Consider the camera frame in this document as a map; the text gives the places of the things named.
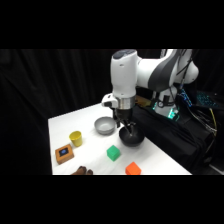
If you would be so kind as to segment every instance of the brown object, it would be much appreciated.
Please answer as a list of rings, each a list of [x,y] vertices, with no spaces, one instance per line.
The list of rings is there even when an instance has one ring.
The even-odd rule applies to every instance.
[[[144,97],[141,97],[141,96],[136,96],[135,98],[135,102],[141,106],[141,107],[147,107],[147,106],[150,106],[151,105],[151,100],[149,99],[146,99]]]
[[[92,170],[88,170],[86,175],[93,175],[93,171]]]
[[[86,171],[87,171],[86,167],[80,166],[79,169],[71,176],[83,176],[86,175]]]
[[[68,149],[68,153],[65,154],[64,156],[61,156],[60,152],[63,149]],[[74,153],[72,151],[71,145],[66,145],[66,146],[61,147],[60,149],[55,150],[55,154],[56,154],[56,159],[57,159],[57,162],[58,162],[59,165],[61,165],[62,163],[65,163],[68,160],[70,160],[70,159],[75,157]]]

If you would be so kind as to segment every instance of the black bowl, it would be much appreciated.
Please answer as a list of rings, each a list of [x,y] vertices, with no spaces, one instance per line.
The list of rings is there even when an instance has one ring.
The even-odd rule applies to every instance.
[[[132,136],[125,127],[120,130],[119,136],[122,143],[128,147],[139,146],[145,139],[144,132],[136,125],[133,128]]]

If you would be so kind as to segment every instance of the small box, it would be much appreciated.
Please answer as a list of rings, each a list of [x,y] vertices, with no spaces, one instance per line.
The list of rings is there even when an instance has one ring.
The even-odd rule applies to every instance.
[[[141,169],[136,165],[135,162],[131,163],[125,170],[127,175],[141,175]]]
[[[116,148],[114,145],[111,146],[108,150],[107,150],[107,156],[112,160],[115,161],[117,160],[117,158],[121,155],[121,152],[118,148]]]
[[[55,154],[59,165],[75,157],[71,145],[66,145],[55,150]]]

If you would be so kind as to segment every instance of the yellow cup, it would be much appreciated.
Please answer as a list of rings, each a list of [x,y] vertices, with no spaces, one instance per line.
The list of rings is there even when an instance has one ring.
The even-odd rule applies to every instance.
[[[79,131],[75,131],[69,135],[70,140],[74,144],[74,146],[79,147],[82,145],[82,133]]]

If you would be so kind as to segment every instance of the black cloth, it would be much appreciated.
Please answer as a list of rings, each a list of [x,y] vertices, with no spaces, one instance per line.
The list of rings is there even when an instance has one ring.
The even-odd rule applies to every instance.
[[[149,140],[191,173],[203,166],[208,133],[190,133],[191,128],[138,106],[133,109],[132,120]]]

